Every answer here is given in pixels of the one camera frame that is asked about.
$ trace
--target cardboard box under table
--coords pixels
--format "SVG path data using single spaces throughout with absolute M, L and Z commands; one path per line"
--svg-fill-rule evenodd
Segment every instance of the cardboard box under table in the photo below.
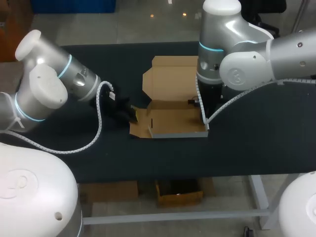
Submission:
M 200 108 L 188 105 L 197 97 L 197 56 L 156 56 L 143 74 L 143 91 L 152 99 L 138 109 L 130 134 L 141 138 L 207 137 Z

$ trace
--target cardboard box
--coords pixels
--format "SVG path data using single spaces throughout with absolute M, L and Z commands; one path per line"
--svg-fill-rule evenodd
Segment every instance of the cardboard box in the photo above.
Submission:
M 156 181 L 156 191 L 160 207 L 196 205 L 203 198 L 203 191 L 197 180 Z
M 79 193 L 83 203 L 134 200 L 138 198 L 138 187 L 137 181 L 80 184 Z
M 143 74 L 143 91 L 152 99 L 138 109 L 130 134 L 141 138 L 207 137 L 200 109 L 188 105 L 197 96 L 197 56 L 156 56 Z
M 15 61 L 15 49 L 33 20 L 29 0 L 0 0 L 0 62 Z

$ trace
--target gray floor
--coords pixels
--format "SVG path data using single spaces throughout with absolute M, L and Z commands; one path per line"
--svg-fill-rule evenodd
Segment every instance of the gray floor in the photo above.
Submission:
M 203 0 L 117 0 L 112 14 L 40 14 L 39 29 L 59 45 L 113 44 L 198 40 Z M 299 0 L 287 0 L 283 14 L 263 14 L 264 22 L 291 32 Z M 316 24 L 316 0 L 311 0 L 300 29 Z
M 263 175 L 263 183 L 271 200 L 281 186 L 286 175 Z M 145 193 L 136 201 L 94 203 L 92 214 L 88 216 L 111 216 L 129 214 L 150 214 L 162 212 L 187 212 L 204 210 L 247 210 L 254 208 L 254 200 L 247 177 L 213 178 L 216 197 L 206 197 L 197 206 L 182 208 L 158 208 L 155 187 L 151 183 L 141 183 Z M 269 231 L 259 228 L 258 218 L 164 221 L 89 226 L 84 237 L 242 237 L 244 226 L 255 230 L 257 237 L 282 237 L 279 226 Z
M 113 14 L 41 14 L 35 16 L 32 28 L 41 30 L 59 45 L 192 41 L 199 37 L 202 3 L 203 0 L 118 0 Z M 287 5 L 283 14 L 262 15 L 263 21 L 279 27 L 283 36 L 291 32 L 300 1 L 287 0 Z M 299 29 L 315 26 L 315 8 L 316 0 L 312 0 Z M 263 176 L 269 199 L 284 178 Z M 214 184 L 218 196 L 208 197 L 198 206 L 159 209 L 155 196 L 143 195 L 137 201 L 95 203 L 92 216 L 253 208 L 245 177 L 214 178 Z M 261 231 L 256 218 L 99 225 L 86 228 L 85 237 L 241 237 L 245 225 L 254 228 L 257 237 L 282 237 L 278 226 Z

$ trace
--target white cable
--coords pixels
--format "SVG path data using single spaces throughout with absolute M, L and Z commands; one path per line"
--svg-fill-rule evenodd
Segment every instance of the white cable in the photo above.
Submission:
M 53 154 L 63 154 L 63 155 L 67 155 L 67 154 L 73 154 L 73 153 L 78 153 L 78 152 L 81 152 L 83 150 L 86 150 L 87 148 L 91 147 L 95 142 L 96 140 L 98 140 L 100 134 L 101 134 L 101 130 L 102 130 L 102 117 L 101 117 L 101 109 L 100 109 L 100 91 L 101 91 L 101 88 L 103 85 L 107 85 L 111 91 L 114 91 L 113 89 L 113 86 L 111 83 L 109 83 L 108 81 L 102 81 L 99 86 L 98 86 L 98 89 L 97 89 L 97 94 L 96 94 L 96 106 L 97 106 L 97 114 L 98 114 L 98 121 L 99 121 L 99 127 L 98 127 L 98 131 L 95 135 L 95 137 L 93 138 L 93 140 L 85 145 L 84 147 L 81 147 L 79 149 L 76 149 L 76 150 L 72 150 L 72 151 L 56 151 L 56 150 L 53 150 L 53 149 L 50 149 L 50 148 L 46 148 L 30 139 L 28 139 L 27 137 L 25 136 L 22 136 L 16 132 L 12 132 L 12 131 L 7 131 L 6 134 L 9 134 L 9 135 L 12 135 L 14 137 L 17 137 L 17 138 L 20 138 L 22 139 L 23 141 L 27 142 L 27 143 L 30 143 L 31 145 L 45 151 L 45 152 L 49 152 L 49 153 L 53 153 Z
M 198 87 L 198 78 L 196 76 L 196 88 L 197 88 L 197 96 L 198 96 L 198 100 L 199 100 L 199 104 L 201 107 L 201 112 L 202 112 L 202 118 L 203 118 L 203 123 L 205 125 L 209 124 L 220 112 L 222 112 L 226 107 L 228 107 L 231 103 L 235 102 L 236 100 L 240 99 L 242 96 L 262 87 L 265 85 L 269 85 L 272 83 L 283 83 L 283 82 L 298 82 L 298 83 L 309 83 L 309 84 L 316 84 L 315 80 L 312 79 L 282 79 L 282 80 L 273 80 L 267 83 L 262 83 L 260 85 L 254 86 L 253 88 L 246 90 L 242 93 L 240 93 L 239 95 L 235 96 L 233 99 L 229 100 L 228 102 L 226 102 L 224 105 L 222 105 L 215 113 L 212 114 L 212 116 L 208 119 L 206 119 L 205 116 L 205 111 L 204 111 L 204 105 L 203 105 L 203 101 L 202 101 L 202 97 L 201 97 L 201 93 L 199 91 L 199 87 Z

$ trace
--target black table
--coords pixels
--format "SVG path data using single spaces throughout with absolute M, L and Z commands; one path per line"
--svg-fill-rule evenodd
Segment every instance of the black table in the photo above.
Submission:
M 137 107 L 149 98 L 142 74 L 155 55 L 197 55 L 197 42 L 65 46 L 101 78 L 115 81 Z M 208 139 L 139 139 L 129 127 L 104 118 L 101 137 L 81 153 L 58 156 L 79 183 L 203 176 L 303 173 L 316 170 L 316 88 L 287 83 L 264 86 L 221 112 Z M 86 145 L 97 130 L 97 115 L 70 98 L 26 136 L 56 150 Z M 31 147 L 14 137 L 1 142 Z

